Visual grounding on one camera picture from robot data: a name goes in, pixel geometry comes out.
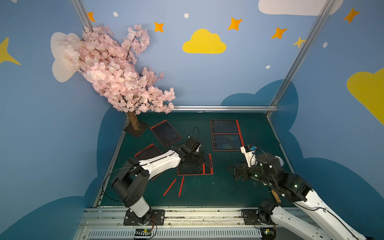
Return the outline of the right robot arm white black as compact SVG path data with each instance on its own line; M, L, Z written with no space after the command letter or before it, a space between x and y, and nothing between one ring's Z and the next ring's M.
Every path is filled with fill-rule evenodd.
M281 226L305 240L367 240L341 219L317 194L311 185L297 174L286 172L282 159L271 154L256 156L245 152L246 163L229 166L235 180L255 180L306 213L313 226L288 213L277 203L265 200L256 210L243 210L245 224L262 223Z

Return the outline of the red stylus pair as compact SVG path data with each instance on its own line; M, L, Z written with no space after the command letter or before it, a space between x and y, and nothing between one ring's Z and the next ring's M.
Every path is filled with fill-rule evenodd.
M211 155L211 154L208 154L208 157L209 157L210 174L213 175L213 174L214 174L214 169L213 169L212 155Z
M239 133L239 135L241 135L242 132L241 132L241 128L240 128L240 124L239 124L238 120L236 120L236 124L237 124L238 133Z

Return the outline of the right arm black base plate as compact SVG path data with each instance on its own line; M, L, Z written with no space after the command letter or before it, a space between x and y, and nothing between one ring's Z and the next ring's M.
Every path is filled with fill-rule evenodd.
M241 216L245 225L274 225L272 211L259 209L243 209Z

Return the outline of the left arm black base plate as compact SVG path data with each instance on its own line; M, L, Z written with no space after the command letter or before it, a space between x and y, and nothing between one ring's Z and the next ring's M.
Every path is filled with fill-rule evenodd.
M150 209L143 217L138 217L132 210L128 210L123 222L124 226L146 226L155 224L163 226L165 220L165 210Z

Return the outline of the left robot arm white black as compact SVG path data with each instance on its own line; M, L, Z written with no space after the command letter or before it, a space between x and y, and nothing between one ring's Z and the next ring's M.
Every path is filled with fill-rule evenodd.
M128 160L117 171L111 183L112 190L119 201L134 214L134 221L139 225L153 223L152 209L143 197L149 180L179 164L200 165L204 163L204 145L190 137L186 143L172 148L166 153L151 159Z

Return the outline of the colourful scribble red writing tablet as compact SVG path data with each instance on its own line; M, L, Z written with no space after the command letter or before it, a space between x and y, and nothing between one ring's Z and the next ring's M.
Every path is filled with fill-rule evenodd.
M240 151L242 147L239 134L213 134L212 145L214 151Z

